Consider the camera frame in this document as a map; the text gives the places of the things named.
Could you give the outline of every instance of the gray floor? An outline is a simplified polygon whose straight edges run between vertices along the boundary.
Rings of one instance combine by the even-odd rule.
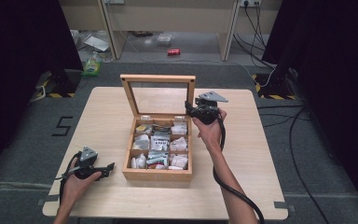
[[[113,66],[121,63],[193,63],[205,65],[241,65],[236,73],[244,74],[249,78],[255,69],[255,64],[251,57],[244,53],[235,43],[232,43],[230,55],[227,62],[221,62],[216,36],[212,34],[187,34],[187,33],[164,33],[173,37],[170,49],[179,48],[182,53],[180,56],[167,56],[167,47],[159,46],[157,37],[160,33],[155,32],[149,37],[135,37],[130,35],[129,42],[126,44],[124,52],[118,61],[111,62]],[[249,42],[252,37],[242,36]],[[86,47],[79,51],[82,61],[86,61],[91,55],[92,48]],[[231,78],[233,74],[224,73],[222,76]],[[79,89],[87,90],[88,81],[82,80]],[[82,91],[84,95],[77,96],[87,99],[89,91]],[[289,106],[302,105],[301,96],[297,96],[295,101],[287,100],[266,100],[260,99],[255,95],[257,106]],[[64,150],[53,148],[67,146],[70,137],[56,138],[51,141],[51,133],[56,132],[54,127],[41,127],[37,124],[40,118],[46,119],[45,122],[56,123],[51,115],[54,113],[71,114],[73,119],[68,119],[65,125],[72,126],[68,136],[71,136],[76,127],[76,119],[81,116],[81,111],[74,110],[79,104],[74,99],[62,99],[51,103],[51,99],[40,101],[31,106],[25,114],[23,125],[19,128],[18,134],[13,139],[12,144],[4,150],[0,158],[0,223],[49,223],[52,217],[44,217],[42,214],[42,204],[52,181],[57,172],[57,165],[61,163]],[[298,107],[277,107],[260,108],[259,114],[265,127],[268,145],[274,160],[276,171],[282,185],[282,192],[289,207],[289,217],[284,221],[269,221],[268,223],[324,223],[321,213],[316,204],[312,202],[309,194],[301,184],[295,169],[294,162],[302,179],[306,183],[311,195],[316,200],[318,206],[327,217],[330,223],[358,223],[358,194],[348,179],[343,168],[329,157],[329,152],[325,148],[320,138],[320,133],[308,113],[303,113],[296,121],[293,131],[290,133],[292,119],[282,124],[273,125],[287,119],[283,116],[293,116],[299,111]],[[289,134],[293,139],[293,155],[289,144]],[[22,149],[34,147],[38,150],[37,158],[29,158],[27,151]],[[21,158],[13,161],[10,158]],[[27,166],[26,164],[37,164],[37,167]],[[48,175],[40,176],[37,172],[41,167],[50,168]],[[71,218],[70,223],[112,223],[112,219],[99,218]]]

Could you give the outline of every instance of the wooden table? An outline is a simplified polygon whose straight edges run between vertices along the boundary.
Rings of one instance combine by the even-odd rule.
[[[216,91],[229,102],[219,104],[227,111],[224,155],[247,196],[266,220],[287,218],[281,186],[269,152],[254,96],[247,90],[195,89],[195,94]],[[72,141],[57,173],[64,173],[75,153],[89,146],[99,153],[95,166],[115,162],[111,175],[95,182],[77,202],[74,217],[127,217],[228,219],[220,187],[213,180],[212,161],[193,125],[193,179],[191,182],[127,181],[122,174],[131,131],[132,113],[123,88],[95,88],[86,104]],[[49,195],[59,194],[60,180]],[[55,216],[59,202],[46,202],[43,213]]]

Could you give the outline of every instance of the electrical outlet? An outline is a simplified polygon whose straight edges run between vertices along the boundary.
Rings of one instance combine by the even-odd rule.
[[[248,7],[256,7],[256,4],[261,5],[261,0],[241,0],[240,7],[245,7],[245,1],[248,1]]]

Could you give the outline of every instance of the wooden box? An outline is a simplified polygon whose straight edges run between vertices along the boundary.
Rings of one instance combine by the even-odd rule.
[[[133,113],[123,175],[128,180],[190,181],[193,173],[192,122],[186,115],[185,101],[193,105],[196,78],[164,75],[120,77]],[[166,160],[152,159],[156,153],[165,154]]]

